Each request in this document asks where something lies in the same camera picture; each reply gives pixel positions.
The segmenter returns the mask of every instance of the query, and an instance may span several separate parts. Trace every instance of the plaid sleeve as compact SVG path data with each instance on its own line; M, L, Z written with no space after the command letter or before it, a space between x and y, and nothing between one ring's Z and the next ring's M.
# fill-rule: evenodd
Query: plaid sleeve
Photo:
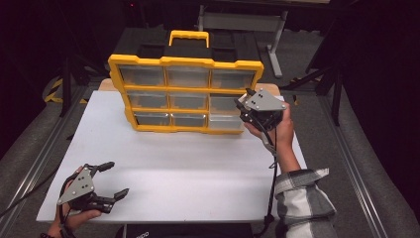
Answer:
M328 173L328 169L300 170L277 177L277 237L337 237L333 227L336 209L316 184Z

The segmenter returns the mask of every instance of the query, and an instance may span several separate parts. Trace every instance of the yellow handle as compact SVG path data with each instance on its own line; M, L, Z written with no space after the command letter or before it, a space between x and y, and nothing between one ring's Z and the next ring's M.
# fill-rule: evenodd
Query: yellow handle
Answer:
M184 39L197 39L197 40L206 40L206 47L209 48L209 34L206 32L193 32L193 31L171 31L169 46L172 46L172 40L174 38L184 38Z

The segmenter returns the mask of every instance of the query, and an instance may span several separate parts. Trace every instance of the clear plastic drawer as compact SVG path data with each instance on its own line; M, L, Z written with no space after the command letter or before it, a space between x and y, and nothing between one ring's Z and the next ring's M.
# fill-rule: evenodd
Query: clear plastic drawer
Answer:
M208 128L210 130L243 131L244 122L237 115L210 114Z
M132 107L167 108L164 91L127 91Z
M205 114L172 113L172 123L178 127L204 127Z
M169 94L170 108L207 109L207 93L171 92Z
M235 99L241 96L239 94L210 94L210 113L239 115L240 111L236 107Z
M164 86L163 67L147 65L119 65L125 84Z
M255 72L252 70L213 69L212 88L247 88L251 87Z
M167 113L135 112L134 115L139 125L168 126L170 123L170 117Z
M194 66L167 66L169 86L208 87L209 69Z

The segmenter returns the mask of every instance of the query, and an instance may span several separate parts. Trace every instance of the white tabletop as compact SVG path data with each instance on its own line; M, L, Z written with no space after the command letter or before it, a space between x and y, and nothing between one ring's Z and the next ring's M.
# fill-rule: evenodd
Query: white tabletop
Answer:
M293 149L306 168L296 137ZM126 120L119 92L95 91L37 220L53 221L62 183L79 166L107 162L115 167L96 174L95 192L112 197L130 191L93 222L252 222L266 213L272 156L258 138L248 131L137 132Z

